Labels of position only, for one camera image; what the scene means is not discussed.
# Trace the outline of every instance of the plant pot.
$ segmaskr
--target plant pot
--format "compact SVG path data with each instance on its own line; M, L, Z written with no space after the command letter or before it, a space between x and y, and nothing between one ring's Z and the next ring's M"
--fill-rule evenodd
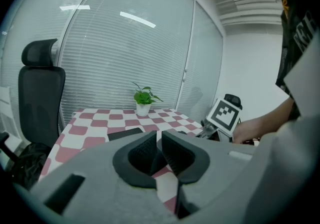
M149 113L151 104L136 104L136 114L140 117L146 117Z

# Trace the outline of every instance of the green plant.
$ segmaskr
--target green plant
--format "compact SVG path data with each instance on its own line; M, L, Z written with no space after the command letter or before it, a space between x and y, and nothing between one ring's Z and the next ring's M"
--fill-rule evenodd
M143 104L143 105L151 104L153 102L156 102L154 99L164 102L158 96L153 95L150 87L144 87L143 89L141 89L140 86L137 85L135 82L132 82L132 83L138 86L139 88L139 90L136 89L136 93L133 97L138 104Z

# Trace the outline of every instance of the orange logo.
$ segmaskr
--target orange logo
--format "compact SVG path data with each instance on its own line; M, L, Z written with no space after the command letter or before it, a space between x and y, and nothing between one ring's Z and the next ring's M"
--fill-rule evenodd
M286 18L288 19L288 16L289 16L288 0L283 0L283 1L282 1L282 5L283 5L283 9L284 9L285 16L286 16Z

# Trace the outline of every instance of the person's arm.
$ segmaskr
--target person's arm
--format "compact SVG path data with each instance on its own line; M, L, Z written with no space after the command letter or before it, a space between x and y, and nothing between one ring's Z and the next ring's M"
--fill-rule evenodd
M288 98L275 110L261 117L239 123L233 132L233 143L261 138L263 135L276 132L285 124L293 107L294 100Z

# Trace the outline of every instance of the checkered tablecloth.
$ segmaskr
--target checkered tablecloth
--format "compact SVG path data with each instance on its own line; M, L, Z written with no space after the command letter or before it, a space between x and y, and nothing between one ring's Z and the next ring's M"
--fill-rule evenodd
M199 123L174 109L152 109L148 116L135 114L135 110L80 109L65 127L54 144L41 172L40 178L52 172L82 150L109 141L108 134L140 128L144 132L157 131L157 141L162 131L183 131L195 136L202 131ZM167 165L155 175L157 194L166 207L174 211L178 180Z

